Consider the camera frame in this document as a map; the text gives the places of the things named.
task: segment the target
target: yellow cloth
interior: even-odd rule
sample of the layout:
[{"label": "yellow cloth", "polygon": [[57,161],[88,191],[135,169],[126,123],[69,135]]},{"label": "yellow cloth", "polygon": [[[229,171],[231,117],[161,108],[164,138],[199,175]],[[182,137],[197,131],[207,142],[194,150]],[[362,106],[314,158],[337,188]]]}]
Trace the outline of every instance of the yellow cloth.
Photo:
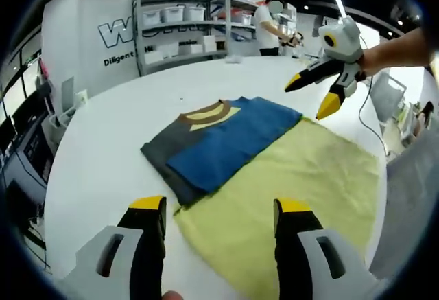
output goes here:
[{"label": "yellow cloth", "polygon": [[217,193],[177,211],[175,219],[191,246],[238,292],[278,299],[273,200],[305,201],[323,227],[334,228],[364,255],[377,181],[374,156],[303,119]]}]

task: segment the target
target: folded shirt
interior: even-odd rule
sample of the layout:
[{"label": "folded shirt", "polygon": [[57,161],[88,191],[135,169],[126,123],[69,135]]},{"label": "folded shirt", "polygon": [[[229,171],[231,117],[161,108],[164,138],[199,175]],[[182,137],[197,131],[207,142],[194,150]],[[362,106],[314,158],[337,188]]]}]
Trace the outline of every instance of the folded shirt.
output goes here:
[{"label": "folded shirt", "polygon": [[141,148],[143,155],[172,189],[181,205],[193,204],[206,193],[186,182],[166,162],[185,148],[197,144],[206,130],[225,122],[248,102],[249,99],[245,97],[235,101],[220,100],[205,108],[181,114]]},{"label": "folded shirt", "polygon": [[214,192],[302,117],[260,97],[241,106],[239,113],[207,129],[201,141],[175,154],[167,165],[195,188]]}]

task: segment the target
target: cable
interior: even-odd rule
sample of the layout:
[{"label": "cable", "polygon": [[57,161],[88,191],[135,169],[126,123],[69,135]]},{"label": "cable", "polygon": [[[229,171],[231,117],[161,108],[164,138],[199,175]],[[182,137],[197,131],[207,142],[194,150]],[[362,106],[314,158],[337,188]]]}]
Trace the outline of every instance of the cable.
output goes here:
[{"label": "cable", "polygon": [[41,259],[40,256],[38,254],[36,254],[35,251],[30,248],[29,244],[26,243],[26,241],[25,241],[25,244],[26,244],[26,247],[29,249],[29,251],[31,251],[45,265],[45,267],[43,269],[44,271],[46,271],[47,267],[50,268],[50,266],[47,264],[47,262],[45,260]]},{"label": "cable", "polygon": [[[30,224],[30,228],[38,234],[38,236],[40,237],[40,239],[42,241],[44,241],[40,232],[38,230],[36,230],[31,224]],[[45,265],[44,269],[46,269],[47,267],[49,267],[49,269],[51,269],[51,267],[47,264],[47,250],[44,250],[44,265]]]},{"label": "cable", "polygon": [[[366,49],[367,49],[368,48],[368,44],[366,44],[366,41],[363,39],[362,36],[360,36],[360,38],[363,41],[363,43],[364,43],[364,45],[366,46]],[[361,119],[361,111],[363,110],[364,106],[366,105],[366,102],[368,101],[368,98],[370,97],[370,92],[372,91],[372,84],[373,84],[373,76],[370,77],[370,86],[369,86],[368,94],[366,95],[366,99],[364,100],[363,105],[361,106],[361,108],[358,110],[358,119],[359,119],[360,123],[363,124],[364,127],[366,127],[368,130],[370,130],[373,134],[375,134],[377,136],[378,140],[381,142],[381,145],[383,146],[384,153],[385,153],[387,150],[385,148],[385,144],[384,144],[383,140],[381,139],[381,137],[371,127],[367,126],[363,122],[363,120]]]},{"label": "cable", "polygon": [[35,176],[33,176],[33,175],[32,175],[32,174],[26,169],[25,164],[22,162],[22,160],[21,160],[21,158],[20,158],[18,152],[15,150],[15,145],[14,145],[14,144],[12,144],[12,150],[14,151],[15,155],[16,155],[17,158],[19,159],[20,164],[21,164],[21,166],[23,166],[23,169],[26,171],[26,173],[28,173],[29,176],[32,177],[32,178],[35,180],[35,182],[37,182],[42,188],[46,189],[46,186],[43,185],[40,181],[38,181],[38,180],[35,178]]}]

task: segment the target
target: shelving unit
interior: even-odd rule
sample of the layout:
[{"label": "shelving unit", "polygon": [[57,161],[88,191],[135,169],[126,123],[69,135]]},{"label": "shelving unit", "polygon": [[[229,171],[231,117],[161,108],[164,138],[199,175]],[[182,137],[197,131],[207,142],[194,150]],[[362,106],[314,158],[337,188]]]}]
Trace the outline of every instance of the shelving unit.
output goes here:
[{"label": "shelving unit", "polygon": [[[182,21],[182,22],[175,22],[175,23],[160,23],[157,25],[153,25],[151,27],[143,27],[142,29],[142,34],[151,32],[151,31],[156,31],[156,30],[161,30],[161,29],[171,29],[174,27],[191,27],[193,25],[197,25],[197,26],[225,26],[226,22],[225,21]],[[232,22],[232,27],[240,27],[243,29],[249,29],[249,30],[255,30],[256,27],[253,25],[245,25],[242,23],[236,23],[236,22]]]},{"label": "shelving unit", "polygon": [[[205,11],[205,21],[182,21],[175,23],[160,23],[151,27],[145,27],[142,22],[142,11],[145,6],[149,5],[164,5],[172,3],[196,3],[202,5],[206,8]],[[210,20],[211,16],[211,6],[212,5],[223,5],[226,7],[226,20]],[[197,26],[204,28],[206,35],[211,34],[211,30],[214,27],[225,27],[226,28],[226,42],[229,43],[231,39],[231,28],[240,28],[248,31],[254,31],[255,26],[244,25],[241,23],[231,22],[231,8],[240,8],[242,10],[247,10],[254,12],[258,5],[244,0],[132,0],[132,17],[133,17],[133,33],[134,33],[134,47],[136,53],[137,67],[139,70],[139,75],[144,76],[152,71],[154,68],[164,66],[171,62],[182,62],[190,60],[199,60],[201,58],[220,58],[227,55],[228,51],[216,51],[211,53],[202,54],[192,54],[176,56],[175,58],[168,58],[163,61],[155,62],[152,64],[146,64],[144,56],[145,38],[143,37],[148,32],[160,31],[165,29],[182,28],[182,27],[192,27]]]}]

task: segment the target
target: white shirt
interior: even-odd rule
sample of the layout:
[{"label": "white shirt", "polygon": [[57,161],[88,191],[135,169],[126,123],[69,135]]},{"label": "white shirt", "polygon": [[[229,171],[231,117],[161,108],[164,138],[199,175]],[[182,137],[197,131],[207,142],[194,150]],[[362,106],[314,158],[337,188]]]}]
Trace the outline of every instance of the white shirt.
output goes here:
[{"label": "white shirt", "polygon": [[256,39],[258,40],[259,48],[277,48],[279,47],[279,39],[275,34],[265,30],[261,26],[261,22],[270,22],[273,26],[274,20],[270,15],[270,11],[266,5],[261,5],[254,12],[254,25],[256,27]]}]

